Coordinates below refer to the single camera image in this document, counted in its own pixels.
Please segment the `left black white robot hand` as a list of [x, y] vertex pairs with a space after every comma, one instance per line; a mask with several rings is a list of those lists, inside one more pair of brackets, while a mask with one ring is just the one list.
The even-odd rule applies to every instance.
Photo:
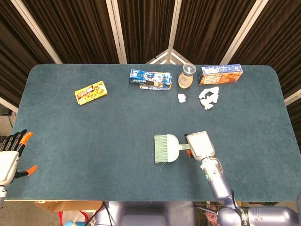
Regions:
[[0, 186], [8, 186], [15, 178], [29, 177], [38, 168], [32, 166], [25, 171], [17, 171], [19, 160], [33, 132], [22, 130], [6, 137], [0, 147]]

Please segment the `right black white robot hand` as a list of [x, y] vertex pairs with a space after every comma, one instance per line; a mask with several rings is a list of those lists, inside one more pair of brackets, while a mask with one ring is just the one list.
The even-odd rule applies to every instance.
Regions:
[[186, 139], [192, 155], [197, 161], [203, 161], [205, 158], [215, 156], [214, 146], [206, 131], [188, 134]]

